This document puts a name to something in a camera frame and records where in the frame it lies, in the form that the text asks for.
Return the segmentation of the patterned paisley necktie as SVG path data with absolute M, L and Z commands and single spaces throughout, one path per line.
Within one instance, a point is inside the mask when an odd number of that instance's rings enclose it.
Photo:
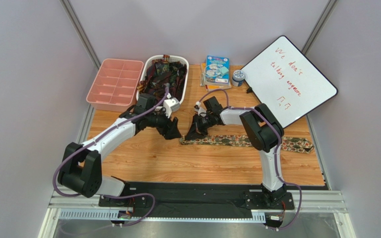
M 281 150 L 296 153 L 310 154 L 314 151 L 314 144 L 306 138 L 282 137 Z M 183 136 L 179 139 L 181 145 L 215 145 L 252 147 L 247 135 L 214 135 L 202 139 L 186 140 Z

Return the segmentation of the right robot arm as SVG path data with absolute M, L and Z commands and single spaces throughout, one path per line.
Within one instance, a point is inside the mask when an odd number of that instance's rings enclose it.
M 286 194 L 279 168 L 279 154 L 284 129 L 269 107 L 260 103 L 249 108 L 223 107 L 211 97 L 198 107 L 185 140 L 203 139 L 215 125 L 242 125 L 251 145 L 259 151 L 262 164 L 262 192 L 267 203 L 278 203 Z

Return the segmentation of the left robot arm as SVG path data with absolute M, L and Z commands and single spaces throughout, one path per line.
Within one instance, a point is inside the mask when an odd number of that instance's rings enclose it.
M 152 95 L 141 94 L 137 103 L 120 114 L 103 132 L 82 144 L 72 142 L 66 147 L 63 161 L 53 176 L 55 191 L 68 196 L 57 188 L 60 184 L 74 192 L 72 197 L 119 197 L 127 183 L 102 174 L 104 159 L 147 127 L 157 129 L 166 140 L 180 138 L 178 118 L 171 117 L 173 110 L 179 106 L 179 101 L 170 95 L 158 100 Z

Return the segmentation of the pile of dark ties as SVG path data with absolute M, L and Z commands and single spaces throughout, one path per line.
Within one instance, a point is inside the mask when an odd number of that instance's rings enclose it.
M 170 95 L 180 101 L 185 92 L 187 66 L 180 61 L 169 62 L 165 58 L 153 59 L 145 71 L 144 79 L 139 82 L 137 91 L 161 99 L 164 96 L 165 86 L 169 85 Z

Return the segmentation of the blue packaged book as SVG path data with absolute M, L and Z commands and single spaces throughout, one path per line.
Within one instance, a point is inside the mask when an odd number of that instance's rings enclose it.
M 230 60 L 225 57 L 208 55 L 203 76 L 206 84 L 226 85 L 230 83 Z

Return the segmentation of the pink divided tray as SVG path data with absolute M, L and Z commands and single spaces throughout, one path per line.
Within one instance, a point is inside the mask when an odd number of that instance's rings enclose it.
M 96 110 L 124 112 L 136 102 L 143 67 L 138 60 L 103 60 L 86 101 Z

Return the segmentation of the white perforated basket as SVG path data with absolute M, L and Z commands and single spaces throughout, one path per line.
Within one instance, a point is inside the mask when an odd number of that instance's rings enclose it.
M 155 55 L 144 64 L 143 72 L 137 86 L 136 99 L 141 94 L 149 94 L 156 99 L 164 96 L 164 88 L 169 86 L 171 99 L 176 99 L 172 111 L 181 107 L 186 94 L 189 75 L 189 63 L 180 56 Z

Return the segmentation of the white dry-erase board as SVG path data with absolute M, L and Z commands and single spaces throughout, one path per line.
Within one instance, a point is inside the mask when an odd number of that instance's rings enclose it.
M 283 128 L 337 95 L 338 89 L 282 35 L 243 66 L 245 81 Z

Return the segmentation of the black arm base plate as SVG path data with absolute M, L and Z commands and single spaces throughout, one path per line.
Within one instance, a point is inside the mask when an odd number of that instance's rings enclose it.
M 133 215 L 149 212 L 150 218 L 249 219 L 253 210 L 295 212 L 299 198 L 313 191 L 303 186 L 286 186 L 278 203 L 267 203 L 262 185 L 129 182 L 120 199 L 96 196 L 97 208 L 132 210 Z

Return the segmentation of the aluminium rail frame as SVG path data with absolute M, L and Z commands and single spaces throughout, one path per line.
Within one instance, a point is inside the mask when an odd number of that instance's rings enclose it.
M 340 191 L 290 187 L 268 207 L 258 185 L 133 182 L 129 199 L 54 193 L 41 238 L 337 237 L 356 236 Z

